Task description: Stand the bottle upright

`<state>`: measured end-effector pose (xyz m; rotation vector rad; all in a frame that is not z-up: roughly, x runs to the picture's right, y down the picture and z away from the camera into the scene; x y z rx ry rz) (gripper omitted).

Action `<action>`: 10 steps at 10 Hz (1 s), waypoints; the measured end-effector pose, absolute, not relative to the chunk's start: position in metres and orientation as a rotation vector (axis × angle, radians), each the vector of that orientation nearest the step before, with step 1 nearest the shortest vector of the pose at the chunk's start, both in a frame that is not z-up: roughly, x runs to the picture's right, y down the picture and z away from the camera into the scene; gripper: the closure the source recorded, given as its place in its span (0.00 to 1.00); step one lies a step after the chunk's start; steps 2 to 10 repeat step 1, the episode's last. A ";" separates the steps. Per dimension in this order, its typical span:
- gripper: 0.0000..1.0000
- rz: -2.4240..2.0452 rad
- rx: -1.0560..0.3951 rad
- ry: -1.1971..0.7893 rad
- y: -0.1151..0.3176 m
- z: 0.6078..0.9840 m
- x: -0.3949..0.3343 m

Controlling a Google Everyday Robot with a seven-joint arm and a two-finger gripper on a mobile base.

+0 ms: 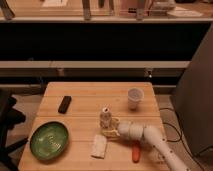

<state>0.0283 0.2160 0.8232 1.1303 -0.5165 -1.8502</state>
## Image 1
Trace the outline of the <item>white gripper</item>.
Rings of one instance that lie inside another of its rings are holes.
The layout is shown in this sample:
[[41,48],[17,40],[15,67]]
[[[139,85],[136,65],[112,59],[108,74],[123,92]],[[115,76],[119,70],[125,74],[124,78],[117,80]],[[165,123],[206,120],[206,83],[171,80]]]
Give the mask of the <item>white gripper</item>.
[[109,128],[102,128],[101,134],[107,138],[118,138],[119,135],[126,140],[140,141],[143,136],[144,127],[131,121],[122,121],[112,118]]

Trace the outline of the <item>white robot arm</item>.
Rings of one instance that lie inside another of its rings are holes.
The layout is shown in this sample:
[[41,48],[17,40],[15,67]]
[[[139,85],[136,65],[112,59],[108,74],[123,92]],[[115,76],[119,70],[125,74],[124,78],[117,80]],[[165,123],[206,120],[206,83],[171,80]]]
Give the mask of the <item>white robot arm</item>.
[[191,171],[168,146],[161,131],[153,125],[120,121],[118,118],[111,118],[100,120],[100,130],[107,138],[122,138],[139,142],[145,141],[162,155],[171,171]]

